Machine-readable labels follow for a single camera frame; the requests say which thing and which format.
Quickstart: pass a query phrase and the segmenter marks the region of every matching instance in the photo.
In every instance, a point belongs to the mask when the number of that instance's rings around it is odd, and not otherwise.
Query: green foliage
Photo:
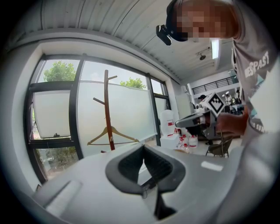
[[[74,81],[76,71],[72,63],[57,61],[52,64],[52,68],[44,71],[44,81]]]
[[[45,151],[45,158],[42,158],[40,151]],[[51,167],[62,168],[74,164],[78,158],[75,147],[64,147],[59,149],[37,149],[37,154],[42,163],[49,163]]]
[[[128,81],[126,81],[126,82],[121,81],[120,85],[134,87],[134,88],[138,88],[138,89],[146,88],[146,86],[142,84],[142,80],[140,78],[132,79],[131,77],[129,77]]]

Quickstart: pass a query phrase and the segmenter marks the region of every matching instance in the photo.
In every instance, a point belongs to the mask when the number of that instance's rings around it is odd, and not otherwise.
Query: white table
[[[242,104],[231,105],[231,106],[232,106],[236,111],[237,111],[238,108],[244,107],[244,105],[242,105]]]

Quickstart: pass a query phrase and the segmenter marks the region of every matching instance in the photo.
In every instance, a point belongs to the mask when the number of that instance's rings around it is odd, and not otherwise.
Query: window frame
[[[53,81],[53,82],[40,82],[38,83],[39,77],[43,71],[44,65],[47,60],[79,60],[79,64],[76,70],[76,76],[74,81]],[[155,103],[155,98],[166,99],[167,108],[171,109],[170,101],[168,97],[167,88],[165,82],[158,80],[157,78],[151,76],[149,73],[145,73],[133,67],[93,56],[83,55],[45,55],[43,54],[41,59],[38,61],[36,68],[33,71],[32,77],[29,82],[29,86],[26,92],[25,101],[24,101],[24,136],[26,148],[28,150],[28,155],[33,166],[33,169],[39,179],[39,181],[44,184],[48,181],[47,174],[40,163],[39,155],[37,155],[36,149],[46,149],[46,148],[62,148],[62,147],[71,147],[74,146],[78,155],[78,159],[81,160],[84,158],[81,145],[79,142],[78,130],[77,130],[77,93],[79,91],[79,81],[81,79],[82,70],[84,63],[86,61],[97,62],[108,64],[110,66],[116,66],[139,75],[146,77],[147,89],[151,95],[152,107],[154,112],[154,119],[156,124],[156,142],[160,146],[160,120],[158,118],[157,106]],[[163,95],[153,92],[153,87],[151,80],[159,82],[163,91]],[[60,91],[60,90],[70,90],[69,97],[69,128],[70,128],[70,138],[54,138],[54,139],[39,139],[34,140],[30,139],[30,135],[33,129],[32,125],[32,104],[33,104],[33,93],[43,92],[43,91]]]

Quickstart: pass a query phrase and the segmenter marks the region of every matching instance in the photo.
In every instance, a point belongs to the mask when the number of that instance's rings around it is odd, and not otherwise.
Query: track light
[[[201,61],[202,60],[204,60],[205,58],[206,58],[206,55],[202,55],[201,53],[200,53],[200,55],[201,55],[201,57],[199,58]]]

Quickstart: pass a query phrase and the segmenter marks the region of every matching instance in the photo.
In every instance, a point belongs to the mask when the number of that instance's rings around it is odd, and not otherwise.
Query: gray t-shirt
[[[241,36],[233,40],[237,76],[248,107],[249,119],[242,145],[265,133],[265,129],[250,99],[262,85],[267,72],[272,69],[278,50],[259,17],[247,5],[233,0],[233,6],[241,27]]]

